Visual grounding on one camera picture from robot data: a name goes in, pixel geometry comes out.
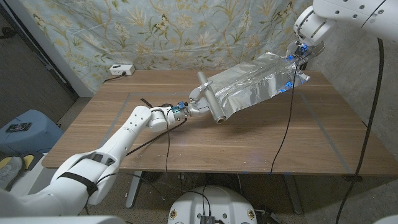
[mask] wall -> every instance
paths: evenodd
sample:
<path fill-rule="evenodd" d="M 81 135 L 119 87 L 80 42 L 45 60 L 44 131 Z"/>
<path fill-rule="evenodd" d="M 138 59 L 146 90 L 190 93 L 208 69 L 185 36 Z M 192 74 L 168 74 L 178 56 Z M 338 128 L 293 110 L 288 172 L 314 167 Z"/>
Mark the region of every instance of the wall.
<path fill-rule="evenodd" d="M 284 54 L 309 0 L 19 0 L 93 93 L 112 64 L 222 70 Z"/>
<path fill-rule="evenodd" d="M 367 124 L 379 69 L 377 38 L 360 28 L 338 22 L 325 44 L 325 51 L 308 63 L 307 70 L 321 71 Z M 384 57 L 384 74 L 372 131 L 398 160 L 398 46 L 384 42 Z"/>

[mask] foil-wrapped object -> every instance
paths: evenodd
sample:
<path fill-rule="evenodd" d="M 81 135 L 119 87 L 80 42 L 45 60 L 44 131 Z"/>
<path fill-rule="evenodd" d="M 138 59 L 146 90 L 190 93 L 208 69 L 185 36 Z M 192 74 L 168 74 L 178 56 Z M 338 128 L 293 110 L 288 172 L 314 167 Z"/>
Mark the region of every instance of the foil-wrapped object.
<path fill-rule="evenodd" d="M 221 109 L 228 119 L 233 113 L 283 93 L 310 79 L 303 74 L 293 60 L 266 53 L 250 62 L 229 68 L 208 80 Z"/>

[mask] floral pattern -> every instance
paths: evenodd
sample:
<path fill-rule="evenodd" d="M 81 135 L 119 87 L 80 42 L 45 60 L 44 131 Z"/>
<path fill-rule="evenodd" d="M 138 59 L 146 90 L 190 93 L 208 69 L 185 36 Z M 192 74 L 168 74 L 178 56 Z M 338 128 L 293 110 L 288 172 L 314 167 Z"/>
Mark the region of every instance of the floral pattern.
<path fill-rule="evenodd" d="M 222 70 L 284 55 L 310 0 L 20 0 L 95 93 L 114 63 Z"/>

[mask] dark door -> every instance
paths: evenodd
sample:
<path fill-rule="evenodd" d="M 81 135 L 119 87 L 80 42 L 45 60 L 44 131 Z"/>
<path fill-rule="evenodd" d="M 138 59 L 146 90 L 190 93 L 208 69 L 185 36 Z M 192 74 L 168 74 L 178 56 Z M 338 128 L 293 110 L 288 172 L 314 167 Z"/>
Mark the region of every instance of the dark door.
<path fill-rule="evenodd" d="M 2 27 L 11 27 L 0 15 Z M 75 100 L 20 36 L 0 39 L 0 128 L 35 109 L 57 122 Z"/>

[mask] table leg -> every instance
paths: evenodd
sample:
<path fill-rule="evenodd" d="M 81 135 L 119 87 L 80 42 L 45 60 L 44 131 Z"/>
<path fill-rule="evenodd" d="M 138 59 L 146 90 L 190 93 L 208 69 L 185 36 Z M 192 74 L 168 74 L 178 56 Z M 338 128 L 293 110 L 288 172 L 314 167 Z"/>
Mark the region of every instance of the table leg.
<path fill-rule="evenodd" d="M 142 171 L 135 171 L 134 174 L 141 176 Z M 126 200 L 127 208 L 132 208 L 134 206 L 134 202 L 136 201 L 136 198 L 137 198 L 140 183 L 141 183 L 140 178 L 138 178 L 138 177 L 132 178 L 130 190 L 129 190 L 129 193 L 127 193 L 127 200 Z"/>
<path fill-rule="evenodd" d="M 293 205 L 293 211 L 297 215 L 303 213 L 299 192 L 297 191 L 296 181 L 294 181 L 293 175 L 284 175 L 287 191 L 289 192 L 290 201 Z"/>

